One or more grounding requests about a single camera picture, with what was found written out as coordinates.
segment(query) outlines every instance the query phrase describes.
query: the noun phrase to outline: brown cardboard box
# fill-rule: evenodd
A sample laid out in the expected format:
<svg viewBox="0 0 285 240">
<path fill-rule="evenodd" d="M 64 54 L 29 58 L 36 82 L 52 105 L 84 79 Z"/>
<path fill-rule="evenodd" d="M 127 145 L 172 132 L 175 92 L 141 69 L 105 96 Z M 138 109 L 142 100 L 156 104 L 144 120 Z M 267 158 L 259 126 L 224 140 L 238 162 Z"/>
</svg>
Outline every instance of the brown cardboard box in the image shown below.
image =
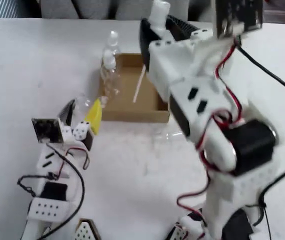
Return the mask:
<svg viewBox="0 0 285 240">
<path fill-rule="evenodd" d="M 153 84 L 144 76 L 135 103 L 132 102 L 139 76 L 143 67 L 140 54 L 124 53 L 119 56 L 122 89 L 118 96 L 109 100 L 102 110 L 103 121 L 122 121 L 137 123 L 167 123 L 168 105 L 161 100 Z M 103 84 L 100 79 L 100 95 Z"/>
</svg>

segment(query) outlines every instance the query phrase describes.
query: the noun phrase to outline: white robot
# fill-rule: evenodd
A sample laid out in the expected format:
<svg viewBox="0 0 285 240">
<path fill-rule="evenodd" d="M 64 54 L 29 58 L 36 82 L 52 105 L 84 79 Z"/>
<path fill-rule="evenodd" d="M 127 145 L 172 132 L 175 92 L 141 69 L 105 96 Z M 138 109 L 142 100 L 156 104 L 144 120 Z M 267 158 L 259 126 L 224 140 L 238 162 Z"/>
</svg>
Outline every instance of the white robot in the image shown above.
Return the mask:
<svg viewBox="0 0 285 240">
<path fill-rule="evenodd" d="M 255 232 L 252 225 L 263 213 L 259 194 L 277 172 L 273 151 L 283 142 L 275 118 L 256 98 L 240 102 L 226 76 L 239 36 L 262 26 L 262 0 L 212 0 L 211 5 L 213 30 L 198 29 L 168 15 L 170 4 L 162 0 L 154 1 L 150 18 L 140 24 L 148 78 L 195 144 L 208 175 L 202 191 L 178 199 L 191 214 L 175 224 L 168 240 L 248 240 Z M 64 223 L 75 212 L 74 202 L 78 207 L 82 204 L 76 192 L 79 183 L 84 191 L 84 184 L 75 169 L 88 164 L 94 134 L 89 122 L 71 129 L 60 119 L 33 120 L 38 140 L 52 145 L 42 150 L 37 168 L 45 177 L 38 177 L 37 190 L 23 186 L 34 196 L 23 240 L 45 239 L 46 226 Z M 180 202 L 204 192 L 206 201 L 197 209 Z M 79 231 L 86 227 L 81 225 Z M 77 234 L 75 239 L 82 239 Z"/>
<path fill-rule="evenodd" d="M 89 151 L 97 129 L 85 120 L 72 129 L 74 107 L 72 100 L 58 118 L 32 119 L 38 141 L 46 144 L 37 163 L 37 174 L 18 180 L 18 185 L 33 197 L 21 240 L 46 239 L 66 225 L 83 203 L 85 186 L 81 172 L 89 166 Z M 35 190 L 25 186 L 24 179 L 39 179 Z M 79 231 L 81 237 L 99 239 L 91 221 L 82 222 Z"/>
<path fill-rule="evenodd" d="M 168 15 L 170 4 L 161 0 L 140 24 L 147 76 L 195 144 L 208 174 L 203 191 L 177 200 L 192 213 L 179 220 L 168 240 L 248 240 L 251 225 L 263 214 L 259 194 L 277 172 L 274 148 L 283 142 L 279 124 L 259 100 L 242 104 L 228 77 L 221 78 L 241 44 L 239 36 L 262 27 L 262 1 L 212 0 L 211 5 L 213 30 Z M 201 209 L 180 202 L 205 191 Z"/>
</svg>

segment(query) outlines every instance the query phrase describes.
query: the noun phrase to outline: white straw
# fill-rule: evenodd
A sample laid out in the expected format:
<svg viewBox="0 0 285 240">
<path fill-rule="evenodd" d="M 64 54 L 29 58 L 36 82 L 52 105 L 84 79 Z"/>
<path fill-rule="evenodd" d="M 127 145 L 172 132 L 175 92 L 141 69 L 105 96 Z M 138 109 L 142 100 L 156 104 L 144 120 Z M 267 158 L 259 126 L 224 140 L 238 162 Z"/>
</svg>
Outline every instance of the white straw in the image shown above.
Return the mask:
<svg viewBox="0 0 285 240">
<path fill-rule="evenodd" d="M 133 97 L 133 101 L 132 101 L 133 103 L 135 103 L 137 101 L 137 97 L 138 97 L 138 93 L 139 93 L 139 90 L 140 90 L 141 82 L 143 80 L 143 77 L 144 77 L 145 73 L 146 73 L 146 66 L 144 65 L 143 68 L 142 68 L 139 80 L 138 80 L 138 84 L 137 84 L 137 87 L 136 87 L 136 92 L 134 93 L 134 97 Z"/>
</svg>

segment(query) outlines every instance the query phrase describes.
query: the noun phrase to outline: circuit board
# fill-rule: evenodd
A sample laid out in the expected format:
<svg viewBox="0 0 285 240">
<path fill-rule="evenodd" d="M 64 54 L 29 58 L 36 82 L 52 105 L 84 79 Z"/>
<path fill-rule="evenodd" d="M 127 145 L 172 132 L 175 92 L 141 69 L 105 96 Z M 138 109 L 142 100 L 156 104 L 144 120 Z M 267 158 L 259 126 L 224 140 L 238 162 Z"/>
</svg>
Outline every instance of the circuit board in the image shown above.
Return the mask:
<svg viewBox="0 0 285 240">
<path fill-rule="evenodd" d="M 212 0 L 218 38 L 232 35 L 232 24 L 244 23 L 244 32 L 262 28 L 263 0 Z"/>
</svg>

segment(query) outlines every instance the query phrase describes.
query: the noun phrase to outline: gray fabric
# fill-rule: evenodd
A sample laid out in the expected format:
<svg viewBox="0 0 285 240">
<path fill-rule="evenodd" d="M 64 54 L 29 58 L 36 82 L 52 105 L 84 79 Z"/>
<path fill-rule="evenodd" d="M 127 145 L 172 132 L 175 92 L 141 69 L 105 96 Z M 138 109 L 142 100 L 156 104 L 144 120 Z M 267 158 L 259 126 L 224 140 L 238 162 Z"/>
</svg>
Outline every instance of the gray fabric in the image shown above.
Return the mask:
<svg viewBox="0 0 285 240">
<path fill-rule="evenodd" d="M 170 14 L 187 20 L 189 0 L 167 0 L 171 4 Z M 153 0 L 121 0 L 117 9 L 117 20 L 140 20 L 150 16 Z"/>
<path fill-rule="evenodd" d="M 45 19 L 78 19 L 71 0 L 41 0 L 42 17 Z"/>
<path fill-rule="evenodd" d="M 117 20 L 140 20 L 150 14 L 153 0 L 41 0 L 43 18 L 84 18 L 107 19 L 110 12 L 115 12 Z M 187 20 L 189 0 L 168 0 L 171 3 L 170 14 Z"/>
<path fill-rule="evenodd" d="M 81 18 L 107 19 L 111 7 L 111 0 L 75 0 Z"/>
</svg>

